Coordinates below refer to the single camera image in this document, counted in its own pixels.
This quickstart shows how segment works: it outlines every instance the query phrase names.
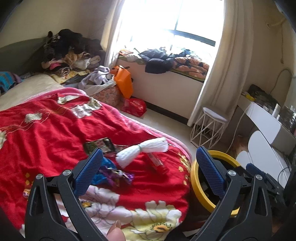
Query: black baseboard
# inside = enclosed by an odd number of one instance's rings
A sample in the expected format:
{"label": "black baseboard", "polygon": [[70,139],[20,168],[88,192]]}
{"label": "black baseboard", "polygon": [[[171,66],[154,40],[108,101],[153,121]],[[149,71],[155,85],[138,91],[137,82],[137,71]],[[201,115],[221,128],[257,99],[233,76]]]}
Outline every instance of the black baseboard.
{"label": "black baseboard", "polygon": [[149,103],[147,101],[145,101],[145,103],[146,103],[146,106],[147,106],[148,109],[151,109],[151,110],[153,110],[153,111],[155,111],[157,113],[160,113],[160,114],[165,115],[165,116],[167,116],[167,117],[169,117],[169,118],[171,118],[171,119],[173,119],[175,121],[178,121],[178,122],[181,122],[182,124],[187,125],[187,122],[188,122],[187,118],[185,118],[185,117],[183,117],[181,115],[178,115],[178,114],[176,114],[174,112],[171,112],[169,110],[166,110],[164,108],[161,108],[161,107],[159,107],[157,105],[151,104],[151,103]]}

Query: stool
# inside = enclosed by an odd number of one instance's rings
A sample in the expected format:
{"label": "stool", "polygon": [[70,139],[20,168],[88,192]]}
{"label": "stool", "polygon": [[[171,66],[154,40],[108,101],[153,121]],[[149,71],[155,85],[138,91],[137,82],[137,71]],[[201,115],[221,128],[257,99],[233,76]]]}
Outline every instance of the stool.
{"label": "stool", "polygon": [[[197,121],[195,122],[193,129],[190,134],[190,142],[196,147],[200,147],[210,142],[209,148],[211,149],[222,137],[226,124],[229,119],[226,114],[213,106],[205,106],[202,108],[203,112],[199,115]],[[215,132],[217,125],[221,125],[220,128]],[[212,130],[212,135],[207,135],[210,130]],[[201,144],[202,136],[207,140]],[[194,142],[194,139],[199,137],[199,144]]]}

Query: floral blanket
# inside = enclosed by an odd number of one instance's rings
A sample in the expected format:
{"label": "floral blanket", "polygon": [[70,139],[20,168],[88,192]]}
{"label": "floral blanket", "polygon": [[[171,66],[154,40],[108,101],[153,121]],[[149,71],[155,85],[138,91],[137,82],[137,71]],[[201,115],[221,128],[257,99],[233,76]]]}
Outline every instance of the floral blanket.
{"label": "floral blanket", "polygon": [[[114,144],[136,145],[159,137],[83,95],[55,94],[23,103],[0,112],[0,119],[0,206],[21,232],[30,187],[38,173],[50,177],[72,169],[87,158],[85,142],[109,137]],[[90,186],[80,197],[103,234],[120,220],[127,240],[164,240],[184,220],[190,164],[184,150],[168,141],[169,150],[157,153],[170,170],[167,175],[158,174],[141,153],[124,169],[135,175],[131,186]],[[59,195],[56,200],[66,226],[75,230]]]}

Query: yellow rim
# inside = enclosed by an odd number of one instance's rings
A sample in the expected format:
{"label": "yellow rim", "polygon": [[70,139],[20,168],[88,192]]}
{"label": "yellow rim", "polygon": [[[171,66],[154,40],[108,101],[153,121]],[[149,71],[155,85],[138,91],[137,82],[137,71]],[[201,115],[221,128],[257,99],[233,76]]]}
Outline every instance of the yellow rim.
{"label": "yellow rim", "polygon": [[[231,156],[229,156],[223,152],[215,151],[215,150],[210,150],[208,152],[213,158],[222,159],[222,160],[228,162],[233,167],[240,166],[240,164],[234,158],[232,158]],[[201,205],[203,205],[211,213],[214,211],[214,208],[216,207],[216,205],[213,204],[211,202],[211,200],[208,199],[205,192],[202,190],[202,187],[200,185],[200,181],[198,178],[198,167],[199,167],[198,163],[195,160],[195,162],[193,162],[193,165],[191,166],[191,173],[190,173],[191,184],[192,184],[193,191],[194,191],[198,201],[201,203]],[[239,208],[236,210],[233,210],[231,213],[231,217],[236,216],[238,211],[239,211]]]}

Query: metal bolt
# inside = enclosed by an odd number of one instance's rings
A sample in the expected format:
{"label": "metal bolt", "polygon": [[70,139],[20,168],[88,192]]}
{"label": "metal bolt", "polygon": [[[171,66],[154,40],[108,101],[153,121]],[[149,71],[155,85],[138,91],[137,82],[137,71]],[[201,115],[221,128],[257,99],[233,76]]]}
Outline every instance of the metal bolt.
{"label": "metal bolt", "polygon": [[259,175],[259,174],[256,175],[256,178],[257,178],[258,180],[262,180],[262,179],[263,179],[262,176]]}
{"label": "metal bolt", "polygon": [[64,170],[63,171],[63,175],[64,176],[69,176],[71,174],[71,171],[70,170]]}
{"label": "metal bolt", "polygon": [[234,170],[229,170],[228,174],[232,177],[234,177],[237,173]]}
{"label": "metal bolt", "polygon": [[36,176],[36,179],[39,180],[39,179],[41,179],[42,177],[43,177],[42,174],[38,174],[38,175]]}

